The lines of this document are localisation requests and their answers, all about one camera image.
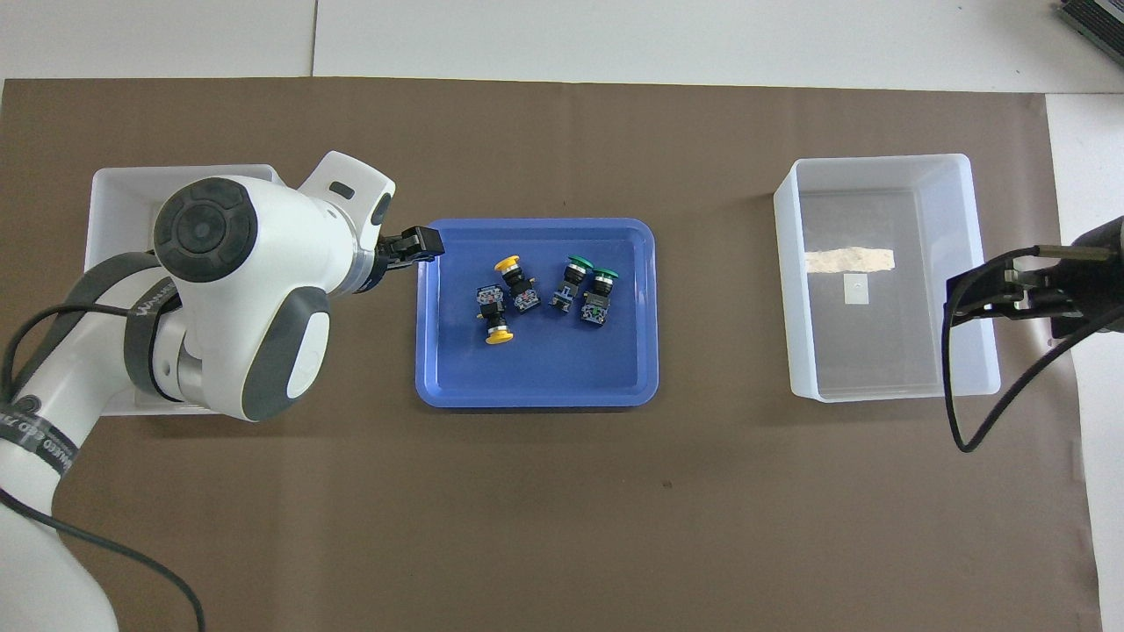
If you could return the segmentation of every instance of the white table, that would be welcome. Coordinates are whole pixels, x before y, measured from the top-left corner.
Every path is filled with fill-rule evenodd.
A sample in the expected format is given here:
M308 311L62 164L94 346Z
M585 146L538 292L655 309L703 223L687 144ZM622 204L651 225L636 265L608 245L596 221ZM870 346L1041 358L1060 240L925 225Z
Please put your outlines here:
M1045 92L1062 240L1124 214L1124 69L1046 1L0 4L0 81L308 74ZM1073 360L1103 625L1124 632L1124 336Z

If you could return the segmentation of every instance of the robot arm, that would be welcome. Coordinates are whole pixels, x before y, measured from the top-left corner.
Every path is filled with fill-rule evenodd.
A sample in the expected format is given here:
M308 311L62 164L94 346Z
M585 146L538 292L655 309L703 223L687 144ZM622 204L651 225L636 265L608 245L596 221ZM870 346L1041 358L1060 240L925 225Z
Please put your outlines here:
M99 264L66 300L120 315L57 317L0 396L0 489L49 516L101 409L129 387L254 422L291 406L319 372L329 297L444 252L429 228L380 235L393 193L387 177L336 152L297 190L220 177L178 191L157 216L155 255ZM0 630L116 630L54 529L3 504Z

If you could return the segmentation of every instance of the translucent plastic container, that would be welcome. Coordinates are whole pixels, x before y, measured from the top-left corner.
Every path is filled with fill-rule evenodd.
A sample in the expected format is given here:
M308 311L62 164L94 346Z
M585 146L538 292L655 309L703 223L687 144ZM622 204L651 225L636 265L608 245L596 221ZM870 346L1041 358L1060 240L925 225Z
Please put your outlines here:
M940 397L945 280L984 262L961 154L801 159L773 196L792 392ZM953 390L994 394L990 322L958 326Z
M85 270L125 252L152 250L152 228L167 198L181 188L211 175L247 175L280 182L268 164L206 166L127 166L101 169L90 191L90 227L85 238ZM210 413L129 388L114 396L102 415L183 415Z

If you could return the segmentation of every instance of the blue plastic tray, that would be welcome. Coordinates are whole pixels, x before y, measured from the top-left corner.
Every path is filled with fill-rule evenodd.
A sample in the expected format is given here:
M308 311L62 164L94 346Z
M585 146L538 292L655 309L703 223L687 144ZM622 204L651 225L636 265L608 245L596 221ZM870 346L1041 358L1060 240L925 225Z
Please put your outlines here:
M659 385L655 238L644 223L592 219L443 219L445 254L418 279L416 385L443 408L638 406ZM507 299L515 338L484 343L477 288L500 283L492 267L517 254L543 305L519 314ZM549 305L568 256L620 274L605 326ZM590 279L581 286L589 289Z

